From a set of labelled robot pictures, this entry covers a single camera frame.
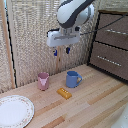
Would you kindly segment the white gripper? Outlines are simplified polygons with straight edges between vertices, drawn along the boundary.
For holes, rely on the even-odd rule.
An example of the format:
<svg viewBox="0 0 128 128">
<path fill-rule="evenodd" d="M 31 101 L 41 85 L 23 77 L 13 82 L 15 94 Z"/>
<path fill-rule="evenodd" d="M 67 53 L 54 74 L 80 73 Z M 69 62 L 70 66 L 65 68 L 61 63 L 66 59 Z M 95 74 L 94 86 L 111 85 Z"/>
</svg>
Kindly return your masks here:
<svg viewBox="0 0 128 128">
<path fill-rule="evenodd" d="M 71 45 L 80 40 L 80 33 L 78 31 L 70 34 L 62 34 L 60 29 L 54 29 L 47 32 L 47 45 L 54 47 L 54 56 L 57 56 L 56 46 L 69 45 L 66 47 L 66 54 L 70 53 Z"/>
</svg>

